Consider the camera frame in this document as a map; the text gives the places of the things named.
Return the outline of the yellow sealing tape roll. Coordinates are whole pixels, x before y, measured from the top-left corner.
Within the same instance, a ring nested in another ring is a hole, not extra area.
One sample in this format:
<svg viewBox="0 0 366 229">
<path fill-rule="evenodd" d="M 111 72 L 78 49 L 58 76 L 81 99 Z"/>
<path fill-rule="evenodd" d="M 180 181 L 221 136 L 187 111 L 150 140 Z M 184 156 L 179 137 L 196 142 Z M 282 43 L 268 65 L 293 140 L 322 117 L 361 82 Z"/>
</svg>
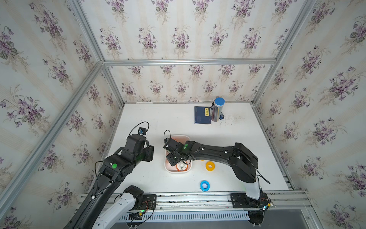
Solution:
<svg viewBox="0 0 366 229">
<path fill-rule="evenodd" d="M 214 162 L 212 162 L 212 161 L 208 161 L 207 163 L 206 163 L 206 165 L 205 165 L 205 168 L 206 168 L 206 170 L 207 171 L 214 171 L 214 169 L 215 169 L 215 164 L 214 164 Z"/>
</svg>

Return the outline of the orange sealing tape roll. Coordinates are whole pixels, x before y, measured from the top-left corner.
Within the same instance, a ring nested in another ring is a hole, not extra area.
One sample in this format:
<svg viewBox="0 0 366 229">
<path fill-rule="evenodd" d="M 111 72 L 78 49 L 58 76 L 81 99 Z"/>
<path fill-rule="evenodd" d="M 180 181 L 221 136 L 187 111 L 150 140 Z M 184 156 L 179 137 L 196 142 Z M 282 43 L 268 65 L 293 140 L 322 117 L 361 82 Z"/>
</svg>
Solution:
<svg viewBox="0 0 366 229">
<path fill-rule="evenodd" d="M 184 171 L 187 171 L 188 169 L 188 165 L 185 164 L 184 162 L 179 162 L 177 165 L 176 165 L 176 169 L 178 172 L 184 172 Z"/>
</svg>

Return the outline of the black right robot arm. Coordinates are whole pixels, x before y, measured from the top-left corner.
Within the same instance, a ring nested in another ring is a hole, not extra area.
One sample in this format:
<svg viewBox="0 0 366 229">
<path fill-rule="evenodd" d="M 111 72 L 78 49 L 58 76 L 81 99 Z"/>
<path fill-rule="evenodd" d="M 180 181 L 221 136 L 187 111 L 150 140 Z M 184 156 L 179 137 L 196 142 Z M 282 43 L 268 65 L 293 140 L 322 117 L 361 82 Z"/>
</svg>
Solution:
<svg viewBox="0 0 366 229">
<path fill-rule="evenodd" d="M 258 157 L 242 143 L 234 146 L 218 147 L 204 145 L 195 141 L 180 143 L 173 138 L 165 138 L 163 148 L 168 152 L 166 159 L 171 166 L 179 162 L 206 160 L 228 165 L 235 176 L 245 186 L 244 205 L 249 208 L 268 210 L 271 200 L 262 191 L 258 178 L 270 182 L 258 170 Z"/>
</svg>

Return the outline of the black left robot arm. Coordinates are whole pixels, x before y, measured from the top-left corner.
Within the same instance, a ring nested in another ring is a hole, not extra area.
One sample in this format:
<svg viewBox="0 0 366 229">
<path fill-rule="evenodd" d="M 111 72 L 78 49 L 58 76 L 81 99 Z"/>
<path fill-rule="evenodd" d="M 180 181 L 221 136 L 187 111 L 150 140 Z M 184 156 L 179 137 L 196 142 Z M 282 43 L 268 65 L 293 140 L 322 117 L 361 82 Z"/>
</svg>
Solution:
<svg viewBox="0 0 366 229">
<path fill-rule="evenodd" d="M 110 229 L 134 205 L 141 206 L 144 192 L 131 185 L 112 206 L 104 210 L 112 194 L 133 169 L 142 161 L 152 161 L 153 150 L 154 147 L 143 134 L 128 136 L 125 146 L 103 161 L 89 194 L 65 228 Z"/>
</svg>

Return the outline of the blue sealing tape roll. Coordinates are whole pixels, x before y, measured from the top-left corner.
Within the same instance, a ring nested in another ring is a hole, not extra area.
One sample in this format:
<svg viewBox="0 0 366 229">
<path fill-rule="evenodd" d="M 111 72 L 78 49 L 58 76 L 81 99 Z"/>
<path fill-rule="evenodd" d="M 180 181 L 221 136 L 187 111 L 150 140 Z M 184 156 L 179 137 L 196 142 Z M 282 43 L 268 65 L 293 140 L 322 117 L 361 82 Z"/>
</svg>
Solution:
<svg viewBox="0 0 366 229">
<path fill-rule="evenodd" d="M 210 189 L 210 184 L 208 181 L 206 180 L 203 180 L 201 183 L 200 183 L 200 190 L 202 192 L 208 192 Z"/>
</svg>

